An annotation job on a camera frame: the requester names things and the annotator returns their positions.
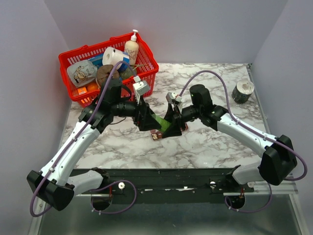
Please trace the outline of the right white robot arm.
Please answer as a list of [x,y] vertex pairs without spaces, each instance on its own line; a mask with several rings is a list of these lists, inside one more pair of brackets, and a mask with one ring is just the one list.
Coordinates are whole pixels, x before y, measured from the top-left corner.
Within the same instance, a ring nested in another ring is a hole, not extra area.
[[183,108],[179,94],[167,94],[165,120],[170,122],[170,126],[163,132],[163,138],[182,135],[187,122],[199,119],[203,125],[235,138],[261,158],[253,164],[238,165],[227,173],[225,187],[229,191],[235,192],[253,181],[266,181],[277,186],[297,166],[292,142],[287,136],[277,138],[240,121],[228,109],[214,105],[204,85],[192,86],[190,95],[192,105]]

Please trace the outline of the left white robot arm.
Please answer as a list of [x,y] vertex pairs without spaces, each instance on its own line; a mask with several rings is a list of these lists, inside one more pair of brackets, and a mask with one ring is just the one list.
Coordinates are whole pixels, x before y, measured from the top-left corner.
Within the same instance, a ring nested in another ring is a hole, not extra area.
[[32,170],[27,181],[35,196],[61,211],[77,194],[95,190],[104,193],[109,186],[109,175],[93,168],[87,173],[72,177],[70,174],[86,149],[96,140],[114,117],[131,117],[140,131],[161,128],[154,119],[154,112],[143,95],[150,86],[138,76],[134,79],[130,96],[122,97],[125,86],[118,79],[107,80],[92,103],[83,109],[74,130],[56,155],[38,172]]

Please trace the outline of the green pill bottle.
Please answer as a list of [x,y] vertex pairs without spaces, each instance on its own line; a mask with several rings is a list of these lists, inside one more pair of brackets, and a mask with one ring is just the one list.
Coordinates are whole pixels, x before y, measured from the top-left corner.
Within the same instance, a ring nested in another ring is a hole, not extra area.
[[161,118],[160,116],[156,116],[155,120],[160,124],[161,128],[159,128],[158,130],[161,132],[165,132],[171,125],[170,122]]

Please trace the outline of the brown weekly pill organizer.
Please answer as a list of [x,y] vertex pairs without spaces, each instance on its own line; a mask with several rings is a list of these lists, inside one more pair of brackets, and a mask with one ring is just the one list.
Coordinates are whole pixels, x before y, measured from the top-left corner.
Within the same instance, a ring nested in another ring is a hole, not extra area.
[[[184,131],[187,131],[189,129],[189,126],[187,125],[187,123],[185,123],[185,130],[182,130],[181,129],[181,131],[182,132],[184,132]],[[160,139],[162,139],[162,132],[161,131],[159,131],[159,130],[150,130],[150,134],[153,134],[153,133],[156,133],[157,134],[157,136],[158,136],[158,139],[157,140],[160,140]]]

